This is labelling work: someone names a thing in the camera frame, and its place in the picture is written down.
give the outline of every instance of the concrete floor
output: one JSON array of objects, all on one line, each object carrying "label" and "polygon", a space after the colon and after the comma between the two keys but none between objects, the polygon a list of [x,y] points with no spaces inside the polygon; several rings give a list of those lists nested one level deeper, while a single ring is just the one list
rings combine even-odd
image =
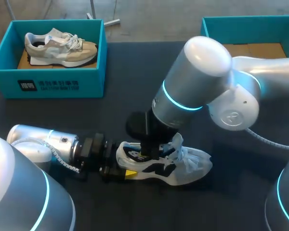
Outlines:
[{"label": "concrete floor", "polygon": [[[10,0],[15,17],[86,18],[90,0]],[[106,29],[108,41],[187,40],[200,32],[204,16],[289,14],[289,0],[94,0],[97,18],[120,18]],[[0,0],[0,41],[11,18]]]}]

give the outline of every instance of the beige sneaker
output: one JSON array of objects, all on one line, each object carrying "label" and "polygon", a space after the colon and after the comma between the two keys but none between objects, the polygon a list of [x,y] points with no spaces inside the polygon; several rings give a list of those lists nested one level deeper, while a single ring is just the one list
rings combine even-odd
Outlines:
[{"label": "beige sneaker", "polygon": [[25,35],[25,47],[31,56],[31,65],[61,64],[65,67],[77,67],[89,63],[96,55],[98,46],[87,42],[77,35],[62,33],[53,28],[46,35]]}]

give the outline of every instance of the yellow label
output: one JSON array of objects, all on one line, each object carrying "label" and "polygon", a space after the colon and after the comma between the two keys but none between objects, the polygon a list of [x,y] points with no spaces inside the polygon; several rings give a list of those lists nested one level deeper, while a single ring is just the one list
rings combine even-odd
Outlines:
[{"label": "yellow label", "polygon": [[137,175],[138,172],[126,170],[125,179],[131,179]]}]

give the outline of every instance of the teal box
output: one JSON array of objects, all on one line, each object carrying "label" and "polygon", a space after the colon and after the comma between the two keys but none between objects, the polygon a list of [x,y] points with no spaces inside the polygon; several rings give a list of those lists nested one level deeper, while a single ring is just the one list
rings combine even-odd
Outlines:
[{"label": "teal box", "polygon": [[221,44],[280,43],[289,57],[289,15],[204,17],[200,34]]},{"label": "teal box", "polygon": [[[47,34],[52,28],[77,34],[99,45],[96,68],[17,69],[25,34]],[[107,57],[102,20],[12,21],[0,44],[0,90],[5,98],[101,98]],[[23,91],[21,84],[34,88]]]}]

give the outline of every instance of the white cable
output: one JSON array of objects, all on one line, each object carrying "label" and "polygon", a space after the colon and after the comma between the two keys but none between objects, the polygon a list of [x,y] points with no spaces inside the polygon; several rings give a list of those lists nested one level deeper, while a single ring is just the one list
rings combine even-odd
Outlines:
[{"label": "white cable", "polygon": [[15,146],[19,143],[23,143],[23,142],[35,142],[35,143],[39,143],[41,145],[45,145],[46,147],[48,147],[51,152],[53,153],[54,157],[56,157],[56,159],[59,161],[60,164],[62,164],[64,167],[74,171],[74,172],[77,172],[79,173],[79,169],[76,168],[76,167],[73,167],[69,164],[67,164],[58,154],[58,152],[55,150],[55,148],[53,146],[51,146],[49,143],[47,143],[46,141],[44,140],[41,140],[41,139],[36,139],[36,138],[32,138],[32,137],[27,137],[27,138],[22,138],[22,139],[19,139],[19,140],[16,140],[14,141],[11,146]]},{"label": "white cable", "polygon": [[264,137],[256,134],[255,132],[253,132],[253,131],[250,130],[249,128],[247,128],[246,131],[247,131],[250,135],[252,135],[253,137],[256,137],[257,139],[261,140],[261,141],[264,142],[264,143],[267,143],[267,144],[272,145],[272,146],[277,147],[277,148],[282,148],[282,149],[287,149],[287,150],[289,150],[289,146],[283,145],[283,144],[279,144],[279,143],[275,143],[275,142],[273,142],[273,141],[267,140],[266,138],[264,138]]}]

